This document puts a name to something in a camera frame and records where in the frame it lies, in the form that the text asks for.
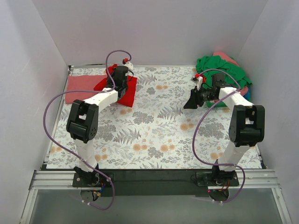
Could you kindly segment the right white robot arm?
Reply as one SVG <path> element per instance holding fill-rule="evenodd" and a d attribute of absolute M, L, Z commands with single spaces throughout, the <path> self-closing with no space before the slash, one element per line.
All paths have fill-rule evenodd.
<path fill-rule="evenodd" d="M 191 95 L 185 109 L 197 109 L 208 101 L 223 101 L 232 111 L 228 129 L 229 143 L 223 155 L 212 164 L 209 171 L 197 172 L 195 179 L 199 186 L 239 184 L 236 166 L 243 155 L 258 142 L 264 139 L 265 108 L 254 105 L 246 100 L 240 91 L 225 82 L 225 74 L 212 76 L 212 85 L 204 87 L 202 74 L 192 77 L 196 86 L 191 89 Z"/>

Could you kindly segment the red t shirt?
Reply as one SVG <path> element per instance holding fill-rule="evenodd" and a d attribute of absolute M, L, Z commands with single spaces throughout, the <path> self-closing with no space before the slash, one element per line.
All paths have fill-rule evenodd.
<path fill-rule="evenodd" d="M 134 76 L 133 70 L 128 64 L 108 67 L 108 72 L 115 82 L 115 90 L 118 91 L 118 104 L 133 107 L 137 77 Z"/>

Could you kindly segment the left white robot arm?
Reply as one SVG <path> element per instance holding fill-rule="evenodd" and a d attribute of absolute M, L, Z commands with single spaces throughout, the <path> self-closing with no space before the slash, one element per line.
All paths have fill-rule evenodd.
<path fill-rule="evenodd" d="M 98 131 L 99 112 L 125 96 L 131 79 L 129 73 L 133 74 L 133 65 L 130 62 L 114 65 L 108 71 L 111 75 L 95 86 L 94 90 L 98 91 L 96 95 L 73 101 L 66 125 L 80 159 L 79 166 L 74 170 L 80 180 L 90 187 L 96 186 L 100 181 L 93 147 L 93 139 Z"/>

